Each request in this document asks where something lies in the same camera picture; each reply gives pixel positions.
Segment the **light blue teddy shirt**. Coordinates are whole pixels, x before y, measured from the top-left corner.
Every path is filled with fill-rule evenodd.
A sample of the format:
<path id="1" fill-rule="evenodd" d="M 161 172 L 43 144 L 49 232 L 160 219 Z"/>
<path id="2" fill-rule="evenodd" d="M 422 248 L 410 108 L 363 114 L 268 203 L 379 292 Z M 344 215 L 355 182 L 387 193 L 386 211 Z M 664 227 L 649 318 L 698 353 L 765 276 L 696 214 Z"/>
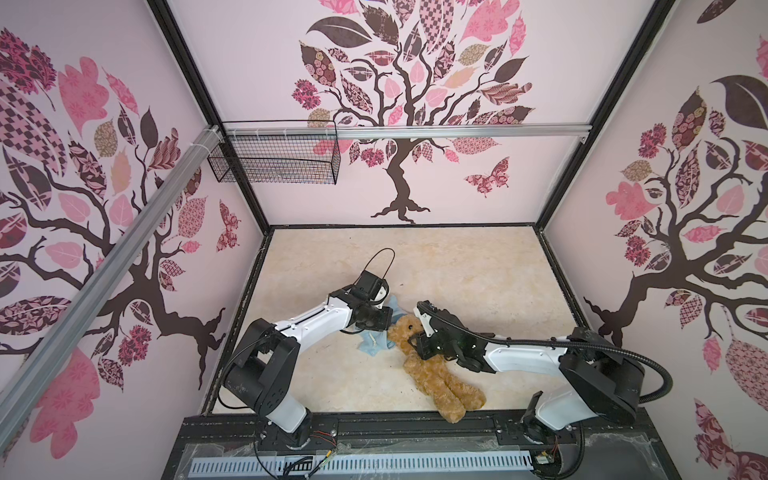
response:
<path id="1" fill-rule="evenodd" d="M 395 295 L 391 295 L 385 305 L 392 309 L 391 325 L 395 326 L 398 320 L 405 315 L 405 311 L 400 308 Z M 395 343 L 389 339 L 387 331 L 364 331 L 361 338 L 362 341 L 357 349 L 371 357 L 375 357 L 381 351 L 391 350 L 395 347 Z"/>

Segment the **brown plush teddy bear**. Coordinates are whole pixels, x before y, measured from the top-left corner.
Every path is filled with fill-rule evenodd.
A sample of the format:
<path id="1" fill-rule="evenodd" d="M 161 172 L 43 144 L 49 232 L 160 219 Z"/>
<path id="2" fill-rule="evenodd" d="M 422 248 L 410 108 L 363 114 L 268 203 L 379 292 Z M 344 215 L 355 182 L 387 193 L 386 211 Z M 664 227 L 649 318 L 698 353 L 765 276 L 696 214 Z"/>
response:
<path id="1" fill-rule="evenodd" d="M 486 402 L 484 393 L 451 373 L 442 357 L 423 360 L 409 340 L 423 333 L 420 320 L 412 315 L 399 318 L 387 332 L 388 339 L 405 355 L 403 368 L 416 388 L 429 397 L 447 422 L 456 424 L 467 412 L 480 410 Z"/>

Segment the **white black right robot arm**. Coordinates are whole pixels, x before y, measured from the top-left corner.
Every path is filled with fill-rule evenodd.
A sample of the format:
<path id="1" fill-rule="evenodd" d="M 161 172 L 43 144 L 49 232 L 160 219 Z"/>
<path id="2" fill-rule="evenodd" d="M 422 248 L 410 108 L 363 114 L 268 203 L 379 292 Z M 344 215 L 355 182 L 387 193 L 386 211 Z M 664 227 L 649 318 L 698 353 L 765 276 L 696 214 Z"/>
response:
<path id="1" fill-rule="evenodd" d="M 409 341 L 424 360 L 441 356 L 476 373 L 522 371 L 565 381 L 549 393 L 534 393 L 522 415 L 523 434 L 533 443 L 552 443 L 567 426 L 591 418 L 617 425 L 636 420 L 644 368 L 637 360 L 607 352 L 609 343 L 589 329 L 576 327 L 566 337 L 531 345 L 470 331 L 429 301 L 420 301 L 414 314 L 423 331 Z"/>

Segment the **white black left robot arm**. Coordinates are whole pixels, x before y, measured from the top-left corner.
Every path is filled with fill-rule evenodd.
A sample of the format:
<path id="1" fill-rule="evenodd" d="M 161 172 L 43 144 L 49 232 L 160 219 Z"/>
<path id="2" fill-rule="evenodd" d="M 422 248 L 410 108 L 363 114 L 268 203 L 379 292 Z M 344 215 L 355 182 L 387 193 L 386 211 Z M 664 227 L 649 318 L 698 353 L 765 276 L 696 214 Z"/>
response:
<path id="1" fill-rule="evenodd" d="M 278 427 L 288 446 L 304 446 L 311 435 L 312 413 L 289 394 L 300 354 L 350 327 L 388 330 L 393 324 L 393 310 L 385 305 L 388 295 L 387 281 L 364 270 L 355 282 L 299 316 L 278 323 L 253 321 L 224 366 L 221 387 Z"/>

